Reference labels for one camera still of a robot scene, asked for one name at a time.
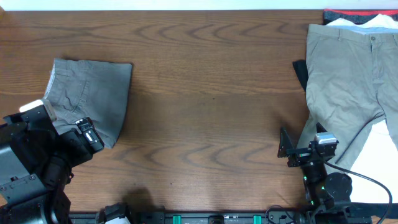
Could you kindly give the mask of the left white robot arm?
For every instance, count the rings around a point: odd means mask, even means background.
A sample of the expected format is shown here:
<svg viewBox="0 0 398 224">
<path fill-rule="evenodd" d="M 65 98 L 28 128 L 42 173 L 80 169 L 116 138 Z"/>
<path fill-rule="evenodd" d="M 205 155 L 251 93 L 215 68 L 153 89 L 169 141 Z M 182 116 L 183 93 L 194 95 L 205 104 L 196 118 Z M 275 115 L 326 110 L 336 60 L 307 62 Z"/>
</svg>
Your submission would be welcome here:
<svg viewBox="0 0 398 224">
<path fill-rule="evenodd" d="M 52 124 L 28 122 L 1 127 L 1 223 L 70 223 L 64 189 L 72 168 L 92 159 L 104 143 L 89 118 L 61 135 Z"/>
</svg>

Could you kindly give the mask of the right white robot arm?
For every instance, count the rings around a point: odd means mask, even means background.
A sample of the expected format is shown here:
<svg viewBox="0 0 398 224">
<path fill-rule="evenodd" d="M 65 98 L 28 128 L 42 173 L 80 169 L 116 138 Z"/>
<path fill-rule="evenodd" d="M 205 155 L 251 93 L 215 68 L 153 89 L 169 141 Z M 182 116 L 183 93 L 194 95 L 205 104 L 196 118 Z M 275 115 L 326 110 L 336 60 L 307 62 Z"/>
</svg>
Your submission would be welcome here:
<svg viewBox="0 0 398 224">
<path fill-rule="evenodd" d="M 335 156 L 338 140 L 320 124 L 307 147 L 293 146 L 285 128 L 280 129 L 277 157 L 287 158 L 288 167 L 299 167 L 303 172 L 305 197 L 309 208 L 297 212 L 293 223 L 338 223 L 347 221 L 346 208 L 351 203 L 351 178 L 341 172 L 328 173 L 326 162 Z"/>
</svg>

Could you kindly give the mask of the grey shorts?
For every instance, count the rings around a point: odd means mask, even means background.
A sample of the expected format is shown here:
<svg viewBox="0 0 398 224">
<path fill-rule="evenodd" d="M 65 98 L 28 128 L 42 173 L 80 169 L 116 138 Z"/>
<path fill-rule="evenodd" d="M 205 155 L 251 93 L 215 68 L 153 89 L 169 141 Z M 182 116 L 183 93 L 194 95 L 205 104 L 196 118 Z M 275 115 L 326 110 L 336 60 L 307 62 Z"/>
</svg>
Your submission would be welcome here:
<svg viewBox="0 0 398 224">
<path fill-rule="evenodd" d="M 45 91 L 55 110 L 59 134 L 89 117 L 107 148 L 113 148 L 125 119 L 133 66 L 56 58 Z"/>
</svg>

